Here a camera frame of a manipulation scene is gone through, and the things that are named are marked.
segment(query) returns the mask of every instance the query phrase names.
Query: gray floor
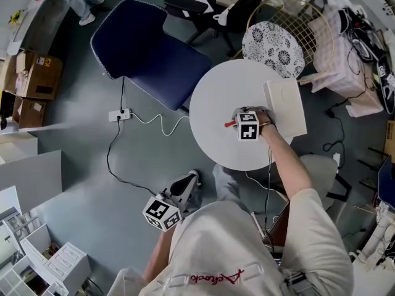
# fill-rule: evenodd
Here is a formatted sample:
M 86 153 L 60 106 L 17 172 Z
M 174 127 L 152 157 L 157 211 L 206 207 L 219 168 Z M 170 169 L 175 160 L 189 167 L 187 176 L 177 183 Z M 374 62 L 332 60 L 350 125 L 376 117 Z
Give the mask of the gray floor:
M 108 6 L 115 6 L 121 0 L 106 1 Z M 162 4 L 162 0 L 144 1 Z M 39 137 L 40 152 L 63 151 L 64 184 L 64 193 L 40 206 L 37 212 L 56 241 L 61 244 L 70 241 L 88 253 L 94 269 L 92 278 L 106 292 L 121 268 L 131 266 L 139 272 L 144 269 L 159 231 L 148 225 L 141 213 L 149 194 L 119 183 L 107 171 L 108 146 L 117 132 L 117 124 L 108 122 L 108 112 L 119 107 L 121 81 L 112 81 L 102 74 L 89 46 L 90 37 L 103 18 L 100 15 L 96 22 L 83 28 L 78 26 L 73 12 L 64 20 L 52 49 L 65 65 L 57 99 L 49 105 L 46 114 L 46 124 L 51 126 L 35 135 Z M 172 17 L 168 17 L 165 29 L 182 40 L 194 32 L 192 24 Z M 234 39 L 239 42 L 240 36 Z M 227 60 L 225 42 L 213 39 L 210 33 L 197 41 L 196 48 L 211 57 L 214 64 Z M 130 54 L 131 62 L 136 58 L 138 54 Z M 309 133 L 296 138 L 292 146 L 300 155 L 326 154 L 322 145 L 338 139 L 341 133 L 339 124 L 329 119 L 325 110 L 341 98 L 326 90 L 312 94 L 309 86 L 301 88 L 301 93 Z M 181 116 L 168 111 L 129 82 L 124 106 L 144 120 L 162 113 L 167 130 Z M 353 119 L 344 107 L 338 108 L 336 114 L 343 119 L 346 131 L 347 162 L 340 173 L 354 187 L 339 230 L 352 248 L 357 238 L 347 233 L 357 231 L 370 219 L 352 206 L 371 202 L 373 196 L 372 191 L 357 182 L 374 178 L 356 159 L 380 162 L 366 148 L 383 148 L 387 115 Z M 159 122 L 142 125 L 132 119 L 122 125 L 122 131 L 110 156 L 112 169 L 120 177 L 159 191 L 169 178 L 195 168 L 202 173 L 205 203 L 215 199 L 211 175 L 214 163 L 196 144 L 188 120 L 183 120 L 169 138 L 160 132 Z M 264 176 L 266 169 L 252 174 Z M 265 191 L 242 175 L 238 175 L 238 180 L 246 205 L 262 212 Z M 272 195 L 269 219 L 283 205 L 277 195 Z

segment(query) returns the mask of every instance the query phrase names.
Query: red logo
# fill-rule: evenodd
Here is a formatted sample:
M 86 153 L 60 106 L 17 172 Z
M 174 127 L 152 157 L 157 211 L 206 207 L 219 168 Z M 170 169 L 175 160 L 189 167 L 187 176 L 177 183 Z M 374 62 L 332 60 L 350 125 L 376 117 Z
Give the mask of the red logo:
M 238 269 L 238 272 L 234 275 L 231 275 L 231 276 L 225 276 L 222 273 L 220 273 L 219 276 L 192 275 L 191 281 L 193 281 L 195 284 L 197 284 L 200 281 L 207 281 L 207 282 L 211 282 L 212 285 L 217 285 L 218 283 L 228 281 L 234 285 L 240 278 L 240 274 L 243 272 L 244 272 L 244 270 L 241 271 L 240 269 Z

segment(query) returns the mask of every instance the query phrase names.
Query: pink fabric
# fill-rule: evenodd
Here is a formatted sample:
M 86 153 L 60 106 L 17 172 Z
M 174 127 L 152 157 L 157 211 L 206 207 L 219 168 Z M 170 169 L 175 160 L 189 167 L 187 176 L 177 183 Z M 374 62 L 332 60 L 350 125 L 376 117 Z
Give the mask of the pink fabric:
M 363 63 L 355 49 L 349 54 L 352 47 L 351 43 L 338 33 L 341 26 L 338 8 L 327 5 L 323 14 L 332 29 L 335 51 L 329 67 L 324 73 L 312 80 L 312 92 L 328 88 L 344 98 L 357 96 L 365 90 L 365 80 L 367 86 L 373 88 L 373 83 L 370 79 L 372 77 L 371 65 Z M 317 50 L 314 54 L 314 67 L 320 72 L 328 63 L 328 56 L 332 48 L 331 36 L 322 18 L 311 21 L 309 26 L 313 30 L 317 42 Z M 374 91 L 367 89 L 363 95 L 356 99 L 350 99 L 349 102 L 351 105 L 347 105 L 346 108 L 352 117 L 374 114 L 383 110 L 375 89 Z

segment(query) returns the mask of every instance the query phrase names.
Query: sneaker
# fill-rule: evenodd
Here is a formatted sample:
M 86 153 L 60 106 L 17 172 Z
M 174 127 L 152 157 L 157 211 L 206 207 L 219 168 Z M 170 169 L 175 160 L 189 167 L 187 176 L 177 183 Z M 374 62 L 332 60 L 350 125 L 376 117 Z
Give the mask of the sneaker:
M 99 5 L 103 4 L 103 3 L 104 3 L 104 0 L 98 0 L 97 6 L 99 6 Z
M 92 13 L 90 13 L 86 19 L 80 20 L 80 25 L 83 27 L 89 23 L 92 23 L 93 21 L 95 21 L 95 19 L 96 17 Z

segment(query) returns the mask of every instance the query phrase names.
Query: black office chair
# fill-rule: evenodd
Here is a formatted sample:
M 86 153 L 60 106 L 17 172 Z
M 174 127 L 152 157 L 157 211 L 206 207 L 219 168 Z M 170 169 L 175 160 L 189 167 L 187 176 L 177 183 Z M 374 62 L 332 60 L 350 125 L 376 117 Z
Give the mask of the black office chair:
M 261 1 L 262 0 L 238 0 L 236 4 L 229 10 L 227 25 L 222 26 L 212 17 L 213 15 L 221 13 L 223 10 L 225 10 L 225 7 L 215 6 L 214 13 L 203 14 L 206 9 L 199 8 L 196 2 L 193 0 L 164 0 L 165 4 L 168 6 L 189 12 L 190 18 L 188 19 L 194 23 L 197 29 L 197 32 L 192 35 L 189 40 L 187 40 L 189 45 L 209 28 L 213 28 L 217 33 L 221 33 L 225 38 L 225 41 L 230 49 L 228 53 L 228 56 L 230 57 L 236 54 L 236 50 L 230 41 L 228 33 L 241 33 L 246 31 L 248 18 Z

